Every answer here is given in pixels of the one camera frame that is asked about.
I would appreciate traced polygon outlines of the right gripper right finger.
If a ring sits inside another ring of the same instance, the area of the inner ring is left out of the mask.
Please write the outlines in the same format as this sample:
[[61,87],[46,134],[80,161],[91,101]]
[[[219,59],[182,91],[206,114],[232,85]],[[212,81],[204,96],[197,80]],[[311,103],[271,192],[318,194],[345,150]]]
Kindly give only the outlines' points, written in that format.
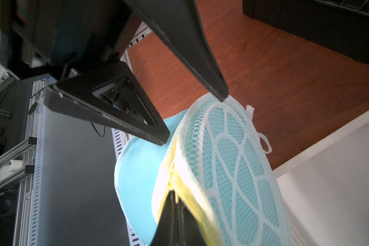
[[179,246],[206,245],[198,222],[181,200],[177,204],[177,221]]

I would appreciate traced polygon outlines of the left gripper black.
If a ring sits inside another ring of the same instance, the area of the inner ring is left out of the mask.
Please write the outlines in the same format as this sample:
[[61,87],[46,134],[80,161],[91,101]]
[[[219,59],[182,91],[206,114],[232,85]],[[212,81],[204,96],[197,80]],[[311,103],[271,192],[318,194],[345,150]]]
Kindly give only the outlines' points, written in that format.
[[[61,80],[124,54],[141,25],[125,1],[0,1],[0,62],[17,80]],[[124,61],[46,89],[51,111],[164,145],[170,131]]]

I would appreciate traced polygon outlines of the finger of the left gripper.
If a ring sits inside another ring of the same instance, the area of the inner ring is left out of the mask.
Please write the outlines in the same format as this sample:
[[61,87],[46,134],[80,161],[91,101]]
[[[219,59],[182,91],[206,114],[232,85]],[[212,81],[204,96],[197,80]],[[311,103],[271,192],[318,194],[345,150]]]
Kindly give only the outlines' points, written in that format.
[[195,1],[126,1],[187,69],[219,101],[228,85],[208,45]]

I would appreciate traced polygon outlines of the black plastic toolbox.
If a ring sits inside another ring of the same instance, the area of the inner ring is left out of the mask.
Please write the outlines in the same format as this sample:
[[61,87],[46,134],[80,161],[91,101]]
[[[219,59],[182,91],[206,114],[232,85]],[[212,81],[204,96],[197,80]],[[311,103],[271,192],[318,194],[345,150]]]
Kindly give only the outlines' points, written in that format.
[[369,65],[369,1],[243,1],[244,15]]

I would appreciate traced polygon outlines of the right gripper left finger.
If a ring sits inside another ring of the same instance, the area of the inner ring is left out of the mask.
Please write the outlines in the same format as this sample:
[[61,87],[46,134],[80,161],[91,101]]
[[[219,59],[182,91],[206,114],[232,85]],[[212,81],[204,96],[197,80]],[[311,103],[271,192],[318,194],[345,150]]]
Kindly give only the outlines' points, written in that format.
[[170,191],[163,206],[151,246],[177,246],[178,221],[175,192]]

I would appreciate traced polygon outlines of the teal mesh laundry bag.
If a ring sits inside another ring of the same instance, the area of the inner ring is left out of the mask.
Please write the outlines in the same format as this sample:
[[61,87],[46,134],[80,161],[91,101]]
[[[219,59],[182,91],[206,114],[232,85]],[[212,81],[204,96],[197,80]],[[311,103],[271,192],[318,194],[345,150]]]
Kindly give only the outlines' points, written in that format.
[[114,187],[126,221],[146,245],[163,225],[169,194],[208,246],[290,246],[287,210],[253,125],[254,108],[211,93],[167,118],[168,142],[132,137]]

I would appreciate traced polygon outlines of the white perforated plastic basket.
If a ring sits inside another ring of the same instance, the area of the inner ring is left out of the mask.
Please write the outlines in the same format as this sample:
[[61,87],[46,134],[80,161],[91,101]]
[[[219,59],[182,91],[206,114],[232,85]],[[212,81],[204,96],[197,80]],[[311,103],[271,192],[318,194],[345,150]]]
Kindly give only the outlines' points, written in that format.
[[369,246],[369,111],[274,170],[296,246]]

